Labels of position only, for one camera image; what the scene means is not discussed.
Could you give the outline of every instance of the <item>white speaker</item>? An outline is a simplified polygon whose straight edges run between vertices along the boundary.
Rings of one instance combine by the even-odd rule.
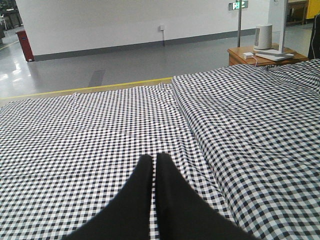
[[[255,28],[253,50],[267,50],[272,47],[272,24],[258,24]]]

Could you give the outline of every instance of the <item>green exit sign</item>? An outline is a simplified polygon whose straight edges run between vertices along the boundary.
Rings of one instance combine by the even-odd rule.
[[[242,8],[247,9],[248,8],[248,1],[241,1],[242,2]],[[240,1],[231,2],[229,3],[229,11],[231,10],[238,10],[240,8]]]

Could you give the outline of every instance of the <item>shiny floor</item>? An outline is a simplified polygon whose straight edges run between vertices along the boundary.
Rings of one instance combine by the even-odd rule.
[[[175,75],[210,71],[227,66],[228,48],[237,38],[145,47],[105,54],[26,62],[16,35],[5,31],[0,45],[0,100],[52,91],[131,83]],[[312,24],[287,27],[285,46],[308,55]],[[272,36],[279,40],[279,33]],[[254,42],[243,36],[241,45]]]

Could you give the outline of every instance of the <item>gingham bedsheet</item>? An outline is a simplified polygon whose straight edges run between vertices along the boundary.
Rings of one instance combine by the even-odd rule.
[[[12,102],[0,127],[2,240],[61,239],[108,204],[140,155],[161,152],[232,218],[171,84]],[[154,191],[150,238],[159,238]]]
[[[172,85],[236,224],[266,240],[320,239],[320,59]]]

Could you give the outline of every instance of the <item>red trash can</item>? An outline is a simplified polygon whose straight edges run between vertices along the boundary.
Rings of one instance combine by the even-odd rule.
[[[34,54],[32,53],[31,47],[30,47],[30,43],[26,34],[26,31],[18,31],[16,32],[16,34],[18,34],[18,38],[20,41],[20,45],[25,57],[25,60],[27,62],[32,62],[35,60]]]

